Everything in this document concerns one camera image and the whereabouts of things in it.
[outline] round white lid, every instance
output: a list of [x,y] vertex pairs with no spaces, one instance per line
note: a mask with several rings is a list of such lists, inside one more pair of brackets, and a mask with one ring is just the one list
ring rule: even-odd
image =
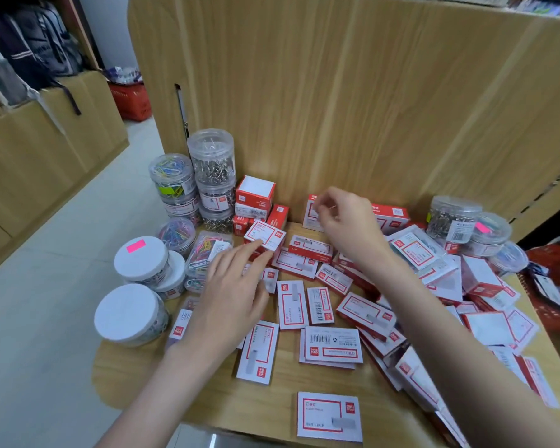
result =
[[97,306],[94,316],[97,333],[118,343],[141,336],[156,320],[158,298],[142,284],[119,286]]
[[170,250],[168,263],[172,271],[158,285],[153,288],[156,292],[166,292],[178,286],[184,280],[184,258],[180,253]]
[[114,256],[114,268],[128,281],[142,281],[164,269],[168,248],[153,236],[136,237],[124,244]]

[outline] wooden tabletop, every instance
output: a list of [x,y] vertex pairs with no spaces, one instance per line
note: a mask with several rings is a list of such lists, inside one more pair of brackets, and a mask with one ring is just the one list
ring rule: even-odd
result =
[[[303,229],[296,223],[287,227],[287,238],[300,233],[324,239],[323,233]],[[235,238],[235,245],[242,239]],[[279,279],[297,279],[281,272]],[[560,358],[539,321],[518,278],[508,283],[522,293],[517,307],[537,322],[541,331],[523,355],[538,359],[556,398],[560,402]],[[321,286],[303,281],[305,287]],[[352,292],[363,293],[355,286]],[[185,296],[166,302],[174,318]],[[341,298],[331,293],[333,308]],[[263,319],[278,322],[278,304],[270,298]],[[336,325],[348,327],[340,317]],[[126,348],[110,342],[99,346],[92,371],[92,382],[100,399],[108,406],[125,408],[141,390],[164,354],[166,337],[138,348]],[[201,391],[184,417],[187,423],[254,434],[260,437],[314,446],[348,446],[314,438],[297,438],[297,393],[299,391],[357,396],[365,446],[435,447],[444,446],[436,430],[421,410],[404,393],[395,392],[373,366],[364,349],[364,363],[354,370],[299,363],[299,331],[281,331],[269,386],[235,377],[239,351],[229,355]],[[552,410],[560,420],[560,410]]]

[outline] tiled floor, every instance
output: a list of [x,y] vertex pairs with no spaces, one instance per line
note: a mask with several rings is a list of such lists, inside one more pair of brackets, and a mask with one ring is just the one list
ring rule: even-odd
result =
[[[0,266],[0,447],[88,448],[119,411],[91,385],[99,300],[120,278],[120,245],[167,219],[149,179],[162,153],[152,119],[131,145]],[[180,425],[172,447],[263,446]]]

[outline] red plastic basket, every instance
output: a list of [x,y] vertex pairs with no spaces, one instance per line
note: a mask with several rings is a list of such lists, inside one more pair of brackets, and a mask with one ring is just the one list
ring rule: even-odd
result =
[[152,115],[152,105],[143,83],[127,86],[108,82],[108,86],[122,119],[143,121]]

